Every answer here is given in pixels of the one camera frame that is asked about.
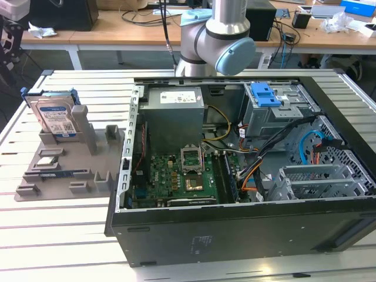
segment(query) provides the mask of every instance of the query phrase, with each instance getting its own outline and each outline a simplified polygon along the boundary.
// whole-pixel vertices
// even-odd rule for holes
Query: power supply label
[[[194,91],[165,91],[160,94],[160,103],[196,103],[196,94]]]
[[[190,245],[191,254],[203,254],[210,251],[213,236],[196,236],[192,238]]]
[[[76,136],[77,131],[67,118],[68,111],[65,107],[41,107],[39,110],[52,134],[57,137]]]

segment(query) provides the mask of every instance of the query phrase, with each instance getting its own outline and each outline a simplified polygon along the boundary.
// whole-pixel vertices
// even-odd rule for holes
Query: green motherboard
[[[212,199],[219,203],[216,172],[213,170],[213,154],[197,158],[197,154],[185,155],[184,165],[200,165],[201,172],[184,172],[181,155],[153,155],[150,161],[150,181],[137,185],[133,204],[137,208],[163,207],[170,199]],[[233,175],[240,170],[235,154],[228,155]]]

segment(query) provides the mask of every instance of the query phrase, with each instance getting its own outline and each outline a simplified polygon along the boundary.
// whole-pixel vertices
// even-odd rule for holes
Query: white table leg
[[[118,59],[117,60],[118,64],[123,65],[124,61],[123,61],[122,51],[116,51],[116,56],[117,56],[117,59]]]
[[[78,56],[78,47],[77,45],[71,45],[68,48],[68,53],[70,56],[70,59],[72,61],[72,65],[75,71],[81,71],[82,70],[82,65],[80,62],[80,57]]]
[[[261,54],[260,61],[258,63],[258,69],[268,69],[270,64],[270,59],[274,53],[274,48],[265,48]]]

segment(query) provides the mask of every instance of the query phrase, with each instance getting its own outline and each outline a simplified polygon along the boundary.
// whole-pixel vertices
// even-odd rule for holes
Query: yellow wire
[[[215,138],[204,138],[202,139],[202,141],[217,141],[217,140],[220,140],[220,139],[223,139],[225,138],[227,135],[229,135],[230,131],[231,131],[231,123],[229,121],[229,119],[227,118],[227,116],[222,112],[220,111],[220,109],[218,109],[217,107],[214,107],[212,105],[207,105],[208,108],[213,108],[215,110],[217,110],[227,121],[227,131],[224,135],[222,136],[219,136],[219,137],[215,137]]]

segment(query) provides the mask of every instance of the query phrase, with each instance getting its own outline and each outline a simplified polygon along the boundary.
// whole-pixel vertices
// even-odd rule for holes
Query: black speaker
[[[96,0],[31,0],[29,14],[19,23],[41,28],[90,31],[98,18]]]
[[[277,9],[268,0],[248,0],[246,17],[251,23],[249,37],[268,41]]]

